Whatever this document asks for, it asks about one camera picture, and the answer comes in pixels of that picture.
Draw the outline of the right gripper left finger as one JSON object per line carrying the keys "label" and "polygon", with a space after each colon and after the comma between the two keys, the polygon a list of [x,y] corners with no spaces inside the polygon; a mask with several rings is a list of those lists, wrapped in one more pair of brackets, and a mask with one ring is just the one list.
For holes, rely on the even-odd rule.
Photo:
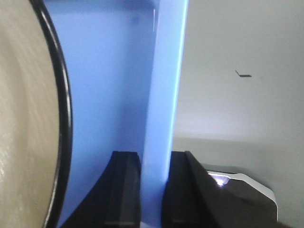
{"label": "right gripper left finger", "polygon": [[62,227],[140,227],[140,178],[136,152],[113,152],[103,174]]}

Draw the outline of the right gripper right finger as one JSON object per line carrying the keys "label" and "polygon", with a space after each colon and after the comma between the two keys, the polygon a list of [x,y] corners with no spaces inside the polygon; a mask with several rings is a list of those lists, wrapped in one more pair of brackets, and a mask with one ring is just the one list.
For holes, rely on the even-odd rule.
{"label": "right gripper right finger", "polygon": [[191,152],[171,152],[161,209],[164,228],[275,228],[272,190],[242,173],[206,170]]}

